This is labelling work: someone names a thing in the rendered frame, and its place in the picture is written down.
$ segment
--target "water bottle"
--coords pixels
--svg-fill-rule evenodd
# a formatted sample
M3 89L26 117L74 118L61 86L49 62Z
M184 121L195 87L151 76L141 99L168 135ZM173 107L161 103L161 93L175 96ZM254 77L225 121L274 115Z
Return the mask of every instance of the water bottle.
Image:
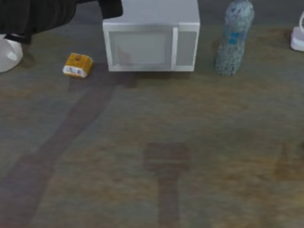
M234 0L225 13L225 27L219 45L215 70L220 75L234 75L242 62L247 33L255 13L249 0Z
M23 57L21 44L4 37L0 35L0 73L14 68Z

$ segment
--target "black object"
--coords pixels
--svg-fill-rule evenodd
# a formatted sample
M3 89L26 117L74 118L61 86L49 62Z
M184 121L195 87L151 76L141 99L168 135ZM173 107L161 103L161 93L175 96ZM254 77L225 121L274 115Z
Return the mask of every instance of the black object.
M97 0L0 0L0 34L30 44L32 35L69 23L77 4L92 1ZM122 0L98 0L98 3L103 19L123 15Z

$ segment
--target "yellow package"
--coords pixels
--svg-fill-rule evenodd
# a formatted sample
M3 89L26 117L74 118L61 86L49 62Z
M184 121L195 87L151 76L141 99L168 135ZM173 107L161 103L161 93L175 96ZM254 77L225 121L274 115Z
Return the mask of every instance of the yellow package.
M90 56L72 53L63 68L63 73L72 77L85 78L88 76L92 65L93 60Z

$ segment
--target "white object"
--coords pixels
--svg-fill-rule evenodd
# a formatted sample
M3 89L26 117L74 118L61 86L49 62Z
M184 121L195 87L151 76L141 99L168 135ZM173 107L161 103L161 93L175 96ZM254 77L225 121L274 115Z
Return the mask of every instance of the white object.
M296 51L304 51L304 12L300 16L299 26L294 27L290 39L290 47Z
M197 0L123 0L103 21L109 71L193 71L200 32Z
M0 73L14 68L23 57L21 44L4 37L0 35Z

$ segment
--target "box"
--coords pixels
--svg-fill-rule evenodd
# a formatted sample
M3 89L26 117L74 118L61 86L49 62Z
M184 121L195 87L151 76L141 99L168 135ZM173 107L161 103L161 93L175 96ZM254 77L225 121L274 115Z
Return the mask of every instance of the box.
M105 19L109 71L193 71L200 32L197 0L123 0Z
M92 64L91 57L72 53L63 68L63 73L72 77L85 78L88 76Z

